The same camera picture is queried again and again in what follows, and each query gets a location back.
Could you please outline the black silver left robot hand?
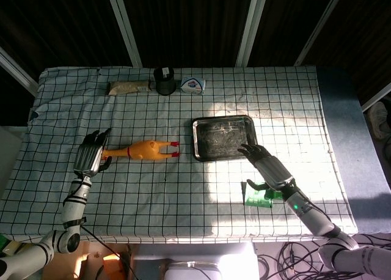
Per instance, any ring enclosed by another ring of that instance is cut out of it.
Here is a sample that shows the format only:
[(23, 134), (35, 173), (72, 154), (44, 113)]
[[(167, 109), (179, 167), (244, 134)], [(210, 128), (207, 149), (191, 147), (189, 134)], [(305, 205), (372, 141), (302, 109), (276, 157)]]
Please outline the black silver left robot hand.
[(103, 149), (110, 133), (110, 128), (102, 133), (96, 130), (84, 138), (82, 144), (78, 147), (73, 165), (73, 171), (79, 179), (91, 178), (97, 173), (107, 170), (111, 165), (111, 156), (105, 158), (105, 162), (101, 164)]

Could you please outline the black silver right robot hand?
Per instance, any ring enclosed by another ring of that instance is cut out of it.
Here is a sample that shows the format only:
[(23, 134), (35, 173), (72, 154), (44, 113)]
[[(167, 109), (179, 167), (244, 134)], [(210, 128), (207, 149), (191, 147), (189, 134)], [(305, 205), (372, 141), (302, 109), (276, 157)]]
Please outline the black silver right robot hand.
[(241, 144), (238, 152), (247, 158), (263, 177), (265, 183), (274, 191), (282, 191), (285, 186), (295, 183), (293, 175), (265, 147)]

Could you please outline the white metal frame post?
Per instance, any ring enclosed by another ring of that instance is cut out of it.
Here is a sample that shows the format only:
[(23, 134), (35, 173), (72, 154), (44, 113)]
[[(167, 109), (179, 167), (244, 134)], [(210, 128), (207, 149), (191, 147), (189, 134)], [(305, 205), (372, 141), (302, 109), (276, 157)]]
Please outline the white metal frame post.
[(311, 35), (309, 36), (308, 40), (306, 41), (303, 49), (299, 53), (299, 56), (297, 57), (297, 59), (294, 63), (294, 66), (302, 65), (302, 63), (305, 60), (306, 56), (308, 55), (311, 47), (315, 43), (321, 30), (323, 29), (324, 25), (327, 23), (329, 17), (331, 16), (332, 12), (334, 11), (334, 9), (337, 6), (339, 1), (340, 0), (330, 0), (329, 1), (323, 14), (320, 16), (316, 26), (314, 27), (314, 30), (312, 31)]
[(143, 64), (137, 48), (136, 39), (131, 27), (128, 12), (124, 0), (109, 0), (115, 19), (120, 29), (127, 53), (130, 57), (133, 67), (142, 68)]
[(38, 83), (0, 46), (0, 66), (21, 84), (33, 97), (37, 96)]
[(247, 67), (266, 0), (250, 0), (249, 10), (236, 57), (236, 67)]
[(368, 110), (371, 106), (373, 106), (377, 101), (386, 96), (391, 92), (391, 83), (388, 83), (384, 88), (382, 88), (378, 93), (372, 96), (368, 101), (366, 101), (362, 106), (362, 112)]

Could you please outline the yellow rubber chicken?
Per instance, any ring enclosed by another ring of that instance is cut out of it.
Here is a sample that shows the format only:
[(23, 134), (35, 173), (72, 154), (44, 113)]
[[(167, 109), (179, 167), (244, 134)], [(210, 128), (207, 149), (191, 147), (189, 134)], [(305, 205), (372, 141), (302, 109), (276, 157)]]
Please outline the yellow rubber chicken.
[(163, 160), (166, 158), (179, 157), (179, 152), (161, 153), (162, 147), (178, 147), (179, 142), (164, 142), (146, 140), (134, 143), (124, 149), (103, 150), (102, 159), (107, 160), (109, 157), (128, 157), (131, 160)]

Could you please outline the black mesh pen cup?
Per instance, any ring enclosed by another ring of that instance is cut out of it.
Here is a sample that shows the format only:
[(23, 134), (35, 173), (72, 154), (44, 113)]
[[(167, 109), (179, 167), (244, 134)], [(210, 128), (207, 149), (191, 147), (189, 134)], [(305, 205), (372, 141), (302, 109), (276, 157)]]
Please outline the black mesh pen cup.
[(153, 72), (156, 84), (156, 91), (163, 96), (168, 96), (177, 89), (177, 82), (174, 79), (172, 67), (156, 68)]

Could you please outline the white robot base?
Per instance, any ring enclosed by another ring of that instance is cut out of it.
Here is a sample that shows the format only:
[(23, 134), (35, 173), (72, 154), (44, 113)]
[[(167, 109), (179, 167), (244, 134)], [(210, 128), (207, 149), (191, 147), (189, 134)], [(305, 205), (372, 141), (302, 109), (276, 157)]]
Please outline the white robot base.
[(204, 261), (171, 262), (164, 280), (223, 280), (217, 264)]

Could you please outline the white sneaker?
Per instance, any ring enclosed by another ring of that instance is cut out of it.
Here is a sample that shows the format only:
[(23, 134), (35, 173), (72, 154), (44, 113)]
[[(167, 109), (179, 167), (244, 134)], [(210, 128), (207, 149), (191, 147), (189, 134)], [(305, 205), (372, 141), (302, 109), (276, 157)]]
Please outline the white sneaker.
[(387, 121), (388, 111), (383, 102), (378, 101), (368, 110), (368, 121), (374, 137), (384, 140), (391, 135), (391, 126)]

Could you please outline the rectangular metal tray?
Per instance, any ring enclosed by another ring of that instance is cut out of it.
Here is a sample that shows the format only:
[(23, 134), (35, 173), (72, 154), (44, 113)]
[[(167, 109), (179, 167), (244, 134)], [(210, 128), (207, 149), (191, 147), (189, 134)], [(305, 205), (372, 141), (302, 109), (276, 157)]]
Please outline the rectangular metal tray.
[(192, 120), (192, 152), (199, 162), (243, 159), (243, 144), (257, 143), (254, 121), (247, 115), (200, 117)]

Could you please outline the brown snack packet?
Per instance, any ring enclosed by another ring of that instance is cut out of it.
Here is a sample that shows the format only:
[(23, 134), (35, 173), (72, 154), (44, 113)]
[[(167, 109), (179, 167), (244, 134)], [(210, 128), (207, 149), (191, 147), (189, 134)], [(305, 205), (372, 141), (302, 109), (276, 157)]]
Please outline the brown snack packet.
[(107, 95), (125, 95), (139, 92), (151, 92), (150, 80), (114, 81), (108, 84)]

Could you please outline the white black checkered tablecloth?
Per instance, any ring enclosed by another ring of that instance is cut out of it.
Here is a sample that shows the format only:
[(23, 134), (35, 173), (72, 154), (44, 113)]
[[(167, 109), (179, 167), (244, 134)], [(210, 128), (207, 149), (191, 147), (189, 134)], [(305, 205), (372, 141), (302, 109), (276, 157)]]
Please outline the white black checkered tablecloth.
[(324, 120), (315, 67), (178, 68), (206, 81), (203, 94), (180, 90), (106, 95), (112, 81), (152, 79), (147, 68), (58, 67), (39, 77), (27, 133), (0, 200), (0, 234), (37, 241), (62, 229), (62, 203), (85, 135), (111, 129), (109, 149), (147, 139), (179, 142), (163, 161), (114, 159), (91, 179), (86, 227), (107, 241), (302, 240), (309, 230), (282, 201), (246, 206), (242, 184), (262, 177), (245, 159), (201, 163), (192, 154), (198, 117), (247, 115), (259, 144), (278, 157), (298, 187), (334, 224), (355, 234)]

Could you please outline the green plastic toy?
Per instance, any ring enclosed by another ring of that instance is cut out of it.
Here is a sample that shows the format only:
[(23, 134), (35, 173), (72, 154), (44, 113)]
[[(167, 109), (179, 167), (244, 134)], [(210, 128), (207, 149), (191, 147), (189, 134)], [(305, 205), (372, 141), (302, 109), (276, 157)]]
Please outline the green plastic toy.
[(253, 207), (271, 208), (273, 190), (255, 190), (247, 188), (244, 195), (244, 205)]

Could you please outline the brown cardboard box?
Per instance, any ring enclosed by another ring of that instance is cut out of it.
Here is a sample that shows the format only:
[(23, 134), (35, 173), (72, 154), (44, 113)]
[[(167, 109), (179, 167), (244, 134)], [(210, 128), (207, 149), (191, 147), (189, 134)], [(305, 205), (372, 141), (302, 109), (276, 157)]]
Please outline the brown cardboard box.
[(42, 280), (109, 280), (105, 271), (97, 274), (104, 264), (104, 258), (113, 253), (120, 254), (130, 267), (134, 267), (130, 245), (96, 241), (82, 241), (71, 254), (55, 254), (53, 260), (43, 269)]

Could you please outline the green toy car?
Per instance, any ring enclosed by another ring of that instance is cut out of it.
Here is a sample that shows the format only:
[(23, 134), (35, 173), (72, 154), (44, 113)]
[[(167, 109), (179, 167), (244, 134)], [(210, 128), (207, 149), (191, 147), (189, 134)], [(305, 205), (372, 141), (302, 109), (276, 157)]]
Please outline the green toy car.
[(271, 188), (268, 188), (267, 190), (265, 190), (264, 199), (266, 200), (283, 199), (283, 196), (280, 191), (275, 191), (272, 190)]

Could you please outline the white tissue packet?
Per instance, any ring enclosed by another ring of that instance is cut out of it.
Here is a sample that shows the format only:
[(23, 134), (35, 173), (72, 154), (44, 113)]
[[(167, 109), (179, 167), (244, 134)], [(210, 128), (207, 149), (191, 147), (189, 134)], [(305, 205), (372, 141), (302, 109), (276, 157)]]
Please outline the white tissue packet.
[(203, 94), (205, 91), (206, 81), (202, 78), (193, 76), (185, 76), (181, 80), (180, 89), (189, 94)]

